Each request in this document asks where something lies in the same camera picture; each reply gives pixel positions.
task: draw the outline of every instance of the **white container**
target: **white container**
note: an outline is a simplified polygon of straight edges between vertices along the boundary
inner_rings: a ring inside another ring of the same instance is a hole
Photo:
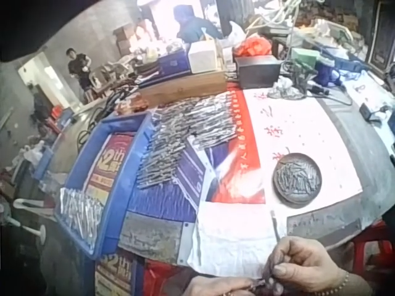
[[[213,40],[191,44],[188,60],[192,73],[216,71],[218,69],[217,47]]]

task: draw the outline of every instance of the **man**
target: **man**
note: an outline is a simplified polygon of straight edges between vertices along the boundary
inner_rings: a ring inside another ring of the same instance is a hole
[[[70,58],[69,62],[69,73],[71,77],[77,78],[78,82],[84,91],[84,96],[86,96],[88,102],[93,101],[93,96],[91,92],[92,83],[89,79],[90,65],[92,60],[86,54],[77,54],[73,48],[69,48],[66,51],[66,55]]]
[[[177,5],[173,9],[174,18],[180,24],[177,34],[185,43],[198,42],[203,37],[203,31],[214,39],[222,39],[221,33],[209,20],[195,17],[189,5]]]

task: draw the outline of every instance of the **red plastic bag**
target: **red plastic bag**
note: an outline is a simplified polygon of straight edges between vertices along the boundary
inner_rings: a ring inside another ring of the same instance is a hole
[[[235,57],[268,56],[270,54],[272,54],[272,45],[263,37],[248,38],[233,49]]]

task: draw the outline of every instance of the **hand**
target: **hand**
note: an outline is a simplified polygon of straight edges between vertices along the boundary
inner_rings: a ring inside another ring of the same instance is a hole
[[[197,276],[192,279],[183,296],[253,296],[254,294],[241,289],[248,289],[254,281],[245,277],[214,277]]]
[[[301,237],[282,238],[269,256],[268,269],[282,284],[303,292],[335,289],[346,277],[321,243]]]

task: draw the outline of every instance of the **round metal disc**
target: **round metal disc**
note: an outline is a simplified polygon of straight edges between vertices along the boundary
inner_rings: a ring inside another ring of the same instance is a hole
[[[302,207],[320,193],[322,175],[318,165],[310,157],[302,153],[291,153],[278,161],[273,172],[273,183],[286,204]]]

